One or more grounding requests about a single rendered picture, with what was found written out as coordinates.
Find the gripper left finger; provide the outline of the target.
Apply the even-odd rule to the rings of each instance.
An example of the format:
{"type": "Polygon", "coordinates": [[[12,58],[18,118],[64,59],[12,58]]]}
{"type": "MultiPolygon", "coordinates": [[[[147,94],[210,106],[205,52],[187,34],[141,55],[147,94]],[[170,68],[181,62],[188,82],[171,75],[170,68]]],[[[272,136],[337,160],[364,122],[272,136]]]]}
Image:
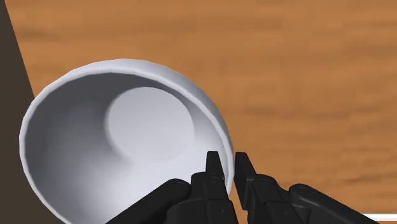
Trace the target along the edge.
{"type": "Polygon", "coordinates": [[[170,179],[106,224],[238,224],[217,151],[188,183],[170,179]]]}

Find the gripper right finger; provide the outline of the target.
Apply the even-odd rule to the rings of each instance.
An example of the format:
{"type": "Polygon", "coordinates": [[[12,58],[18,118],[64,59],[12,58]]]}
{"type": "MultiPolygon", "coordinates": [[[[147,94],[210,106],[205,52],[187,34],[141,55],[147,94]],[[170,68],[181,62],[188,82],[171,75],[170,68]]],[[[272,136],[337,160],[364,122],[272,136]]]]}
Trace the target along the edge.
{"type": "Polygon", "coordinates": [[[379,224],[309,185],[281,188],[244,152],[235,154],[234,183],[248,224],[379,224]]]}

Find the white bowl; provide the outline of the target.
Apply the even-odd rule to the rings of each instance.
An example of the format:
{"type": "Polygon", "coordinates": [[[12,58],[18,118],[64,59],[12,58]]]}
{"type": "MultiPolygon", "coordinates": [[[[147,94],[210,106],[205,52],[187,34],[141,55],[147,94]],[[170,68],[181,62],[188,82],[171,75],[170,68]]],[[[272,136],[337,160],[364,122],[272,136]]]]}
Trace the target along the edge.
{"type": "Polygon", "coordinates": [[[31,102],[20,158],[34,193],[65,224],[105,224],[164,182],[189,181],[217,151],[226,189],[233,146],[206,93],[145,60],[74,69],[31,102]]]}

